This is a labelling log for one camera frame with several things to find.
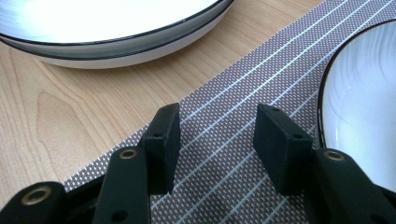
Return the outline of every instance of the wood grain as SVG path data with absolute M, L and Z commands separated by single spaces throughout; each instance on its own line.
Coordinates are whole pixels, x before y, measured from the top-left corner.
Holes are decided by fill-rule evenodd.
M 35 182 L 65 181 L 320 2 L 236 0 L 190 46 L 115 69 L 59 67 L 0 44 L 0 207 Z

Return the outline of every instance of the ceramic bowl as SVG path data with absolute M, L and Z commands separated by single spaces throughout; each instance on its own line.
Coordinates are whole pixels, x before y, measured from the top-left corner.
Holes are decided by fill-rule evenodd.
M 318 95 L 320 146 L 345 152 L 375 184 L 396 192 L 396 21 L 337 50 Z
M 77 68 L 108 68 L 143 63 L 189 45 L 219 22 L 233 0 L 194 1 L 189 4 L 188 1 L 177 0 L 103 1 L 101 7 L 92 3 L 92 10 L 86 14 L 77 10 L 69 22 L 63 21 L 62 17 L 56 17 L 50 23 L 39 19 L 27 22 L 27 18 L 33 17 L 30 14 L 37 17 L 40 13 L 30 13 L 22 8 L 39 8 L 46 2 L 17 2 L 13 7 L 6 2 L 8 7 L 0 8 L 6 12 L 0 17 L 1 40 L 47 63 Z M 87 2 L 90 1 L 82 1 L 82 6 Z M 106 5 L 112 9 L 107 12 L 108 21 L 103 20 L 103 7 Z M 45 13 L 41 12 L 45 17 L 53 14 Z M 78 21 L 83 21 L 85 31 Z M 23 24 L 21 29 L 18 29 L 19 24 Z M 68 35 L 56 24 L 62 24 Z

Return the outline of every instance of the woven mesh placemat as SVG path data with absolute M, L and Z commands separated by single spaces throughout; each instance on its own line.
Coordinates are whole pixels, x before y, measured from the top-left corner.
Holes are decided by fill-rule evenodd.
M 181 144 L 172 195 L 151 197 L 152 223 L 306 223 L 301 197 L 276 194 L 253 147 L 258 103 L 315 130 L 318 85 L 334 52 L 358 31 L 396 17 L 394 1 L 320 4 L 180 102 Z M 105 172 L 111 152 L 64 185 Z

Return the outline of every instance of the brass insert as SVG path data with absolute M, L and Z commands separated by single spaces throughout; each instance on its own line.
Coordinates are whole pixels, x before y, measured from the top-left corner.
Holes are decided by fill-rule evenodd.
M 125 149 L 120 153 L 120 158 L 124 160 L 128 160 L 136 156 L 137 151 L 135 149 Z
M 52 190 L 48 186 L 42 186 L 36 189 L 32 189 L 29 193 L 23 196 L 23 198 L 21 199 L 21 203 L 24 205 L 41 203 L 50 196 L 51 192 Z
M 324 155 L 332 161 L 343 161 L 345 159 L 342 154 L 335 151 L 325 151 Z

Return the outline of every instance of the black bowl rim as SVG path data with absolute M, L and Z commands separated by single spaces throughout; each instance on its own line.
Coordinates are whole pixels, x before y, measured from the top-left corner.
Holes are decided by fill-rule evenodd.
M 225 8 L 223 8 L 223 9 L 221 10 L 221 12 L 219 12 L 215 17 L 211 18 L 209 21 L 205 22 L 205 23 L 202 24 L 201 26 L 197 27 L 196 29 L 194 29 L 194 30 L 192 30 L 192 31 L 190 31 L 190 32 L 188 32 L 188 33 L 182 35 L 182 36 L 179 36 L 179 37 L 177 37 L 177 38 L 175 38 L 175 39 L 172 39 L 172 40 L 170 40 L 170 41 L 168 41 L 168 42 L 162 43 L 161 45 L 153 46 L 153 47 L 150 47 L 150 48 L 148 48 L 148 49 L 141 49 L 141 50 L 134 51 L 134 52 L 130 52 L 130 53 L 124 53 L 124 54 L 121 54 L 121 55 L 113 55 L 113 56 L 108 56 L 108 57 L 107 57 L 107 56 L 103 56 L 103 57 L 94 57 L 94 58 L 62 57 L 62 56 L 49 55 L 49 54 L 37 52 L 37 51 L 31 50 L 31 49 L 21 48 L 21 47 L 19 47 L 19 46 L 14 46 L 14 45 L 10 44 L 9 42 L 7 42 L 7 41 L 5 41 L 5 40 L 3 40 L 3 39 L 1 39 L 1 38 L 0 38 L 0 41 L 3 42 L 3 43 L 6 44 L 6 45 L 9 45 L 10 47 L 12 47 L 12 48 L 14 48 L 14 49 L 18 49 L 18 50 L 20 50 L 20 51 L 23 51 L 23 52 L 26 52 L 26 53 L 29 53 L 29 54 L 32 54 L 32 55 L 35 55 L 35 56 L 39 56 L 39 57 L 43 57 L 43 58 L 48 58 L 48 59 L 65 60 L 65 61 L 76 61 L 76 62 L 77 62 L 77 61 L 100 61 L 100 60 L 118 59 L 118 58 L 133 56 L 133 55 L 136 55 L 136 54 L 139 54 L 139 53 L 144 53 L 144 52 L 147 52 L 147 51 L 150 51 L 150 50 L 158 49 L 158 48 L 160 48 L 160 47 L 163 47 L 163 46 L 172 44 L 172 43 L 174 43 L 174 42 L 178 41 L 179 39 L 182 39 L 182 38 L 184 38 L 184 37 L 186 37 L 186 36 L 192 35 L 193 33 L 195 33 L 195 32 L 197 32 L 197 31 L 201 30 L 202 28 L 204 28 L 205 26 L 207 26 L 210 22 L 214 21 L 214 20 L 217 19 L 219 16 L 221 16 L 226 10 L 228 10 L 228 9 L 230 8 L 230 6 L 231 6 L 231 4 L 233 3 L 233 1 L 234 1 L 234 0 L 229 0 L 229 3 L 227 4 L 227 6 L 226 6 Z
M 70 47 L 70 46 L 89 46 L 89 45 L 108 44 L 108 43 L 114 43 L 114 42 L 119 42 L 119 41 L 132 39 L 132 38 L 138 38 L 138 37 L 144 36 L 144 35 L 152 35 L 152 34 L 160 32 L 160 31 L 170 29 L 172 27 L 180 25 L 181 23 L 185 23 L 187 21 L 190 21 L 190 20 L 192 20 L 192 19 L 204 14 L 205 12 L 207 12 L 208 10 L 212 9 L 213 7 L 219 5 L 223 1 L 230 1 L 230 0 L 218 0 L 214 4 L 210 5 L 209 7 L 207 7 L 205 9 L 203 9 L 203 10 L 201 10 L 201 11 L 199 11 L 199 12 L 197 12 L 197 13 L 191 15 L 191 16 L 189 16 L 186 19 L 183 19 L 181 21 L 176 21 L 174 23 L 171 23 L 169 25 L 166 25 L 166 26 L 158 28 L 158 29 L 154 29 L 154 30 L 147 31 L 147 32 L 144 32 L 144 33 L 141 33 L 141 34 L 137 34 L 137 35 L 128 35 L 128 36 L 119 37 L 119 38 L 113 38 L 113 39 L 108 39 L 108 40 L 98 40 L 98 41 L 88 41 L 88 42 L 78 42 L 78 43 L 53 43 L 53 42 L 42 42 L 42 41 L 27 40 L 27 39 L 18 38 L 18 37 L 11 36 L 11 35 L 5 35 L 5 34 L 2 34 L 2 33 L 0 33 L 0 37 L 11 39 L 11 40 L 22 42 L 22 43 L 39 45 L 39 46 Z
M 392 22 L 396 22 L 396 19 L 392 19 L 392 20 L 388 20 L 388 21 L 382 21 L 380 23 L 377 23 L 375 25 L 372 25 L 370 27 L 367 27 L 361 31 L 359 31 L 357 34 L 353 35 L 352 37 L 350 37 L 343 45 L 341 45 L 341 47 L 334 53 L 334 55 L 330 58 L 329 63 L 326 66 L 326 69 L 324 71 L 323 77 L 320 81 L 320 85 L 319 85 L 319 90 L 318 90 L 318 102 L 317 102 L 317 135 L 318 135 L 318 143 L 320 147 L 326 147 L 326 139 L 324 137 L 324 128 L 323 128 L 323 113 L 322 113 L 322 106 L 323 106 L 323 93 L 324 93 L 324 88 L 326 86 L 326 80 L 327 77 L 329 75 L 329 72 L 332 68 L 332 64 L 334 63 L 334 61 L 336 60 L 337 56 L 341 53 L 341 51 L 343 51 L 343 49 L 353 40 L 355 40 L 357 37 L 363 35 L 364 33 L 378 27 L 381 26 L 383 24 L 388 24 L 388 23 L 392 23 Z

